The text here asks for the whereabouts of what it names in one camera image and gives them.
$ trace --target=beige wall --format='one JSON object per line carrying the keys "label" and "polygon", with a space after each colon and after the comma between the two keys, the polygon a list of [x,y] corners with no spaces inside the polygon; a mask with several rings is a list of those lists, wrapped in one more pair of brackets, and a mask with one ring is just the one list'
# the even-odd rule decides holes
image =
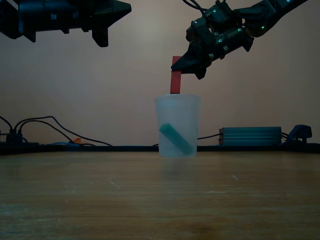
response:
{"label": "beige wall", "polygon": [[[81,30],[37,33],[36,43],[1,34],[0,115],[13,123],[54,115],[67,128],[114,145],[157,143],[154,98],[169,92],[172,56],[187,50],[186,29],[200,12],[181,0],[127,2],[132,13],[109,29],[108,48]],[[233,9],[257,2],[228,0]],[[288,133],[306,124],[312,142],[320,143],[318,9],[318,0],[304,3],[249,53],[242,48],[214,62],[203,80],[183,76],[182,92],[202,97],[200,136],[222,127],[282,126]],[[6,129],[1,121],[0,129]],[[27,125],[24,135],[64,141],[41,123]]]}

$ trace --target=orange object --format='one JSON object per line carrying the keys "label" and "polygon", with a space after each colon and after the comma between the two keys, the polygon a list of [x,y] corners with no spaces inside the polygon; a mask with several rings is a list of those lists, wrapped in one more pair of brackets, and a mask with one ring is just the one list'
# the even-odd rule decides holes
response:
{"label": "orange object", "polygon": [[[175,64],[181,56],[172,57],[172,65]],[[181,70],[171,71],[170,94],[180,94],[181,89]]]}
{"label": "orange object", "polygon": [[77,138],[75,138],[74,140],[73,140],[73,142],[75,143],[75,144],[82,144],[82,141],[81,141],[81,137],[77,137]]}

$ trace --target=green block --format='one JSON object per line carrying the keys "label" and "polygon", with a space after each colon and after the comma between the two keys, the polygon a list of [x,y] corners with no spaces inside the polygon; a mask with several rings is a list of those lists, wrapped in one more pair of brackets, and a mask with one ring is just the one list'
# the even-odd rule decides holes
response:
{"label": "green block", "polygon": [[186,156],[193,153],[192,146],[169,123],[163,124],[159,131]]}

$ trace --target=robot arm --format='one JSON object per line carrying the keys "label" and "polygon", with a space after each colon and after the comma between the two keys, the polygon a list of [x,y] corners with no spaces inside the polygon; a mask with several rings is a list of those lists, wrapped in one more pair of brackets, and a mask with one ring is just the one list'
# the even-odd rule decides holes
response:
{"label": "robot arm", "polygon": [[306,1],[263,0],[252,7],[235,10],[230,9],[226,0],[217,0],[209,9],[192,6],[202,11],[202,17],[192,21],[187,29],[189,48],[171,67],[172,70],[195,74],[198,79],[204,78],[213,61],[223,59],[240,47],[249,52],[254,38],[264,35],[284,15]]}
{"label": "robot arm", "polygon": [[92,30],[100,47],[108,46],[108,28],[131,12],[131,5],[118,0],[0,0],[0,32],[11,39],[25,36],[33,43],[36,32],[70,29]]}

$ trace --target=blue clamp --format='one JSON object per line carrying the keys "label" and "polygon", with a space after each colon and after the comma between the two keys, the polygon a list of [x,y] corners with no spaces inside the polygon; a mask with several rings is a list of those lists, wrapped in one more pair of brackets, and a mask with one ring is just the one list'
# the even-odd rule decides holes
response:
{"label": "blue clamp", "polygon": [[312,137],[312,130],[307,125],[296,125],[287,137],[287,142],[298,142],[302,139],[302,143],[306,144],[307,139]]}

